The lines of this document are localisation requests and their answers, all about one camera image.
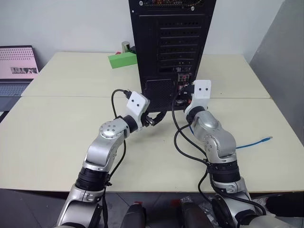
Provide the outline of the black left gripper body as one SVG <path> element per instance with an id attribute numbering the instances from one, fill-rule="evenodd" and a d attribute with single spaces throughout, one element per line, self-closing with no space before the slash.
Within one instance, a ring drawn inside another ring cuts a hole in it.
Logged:
<path id="1" fill-rule="evenodd" d="M 142 114 L 141 122 L 143 126 L 155 125 L 155 121 L 151 117 L 149 117 L 149 112 L 145 112 Z"/>

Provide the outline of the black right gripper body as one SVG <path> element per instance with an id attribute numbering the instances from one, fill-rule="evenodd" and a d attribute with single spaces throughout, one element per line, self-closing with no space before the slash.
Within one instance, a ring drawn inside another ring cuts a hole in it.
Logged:
<path id="1" fill-rule="evenodd" d="M 185 110 L 191 103 L 192 98 L 189 94 L 180 94 L 178 96 L 178 107 Z"/>

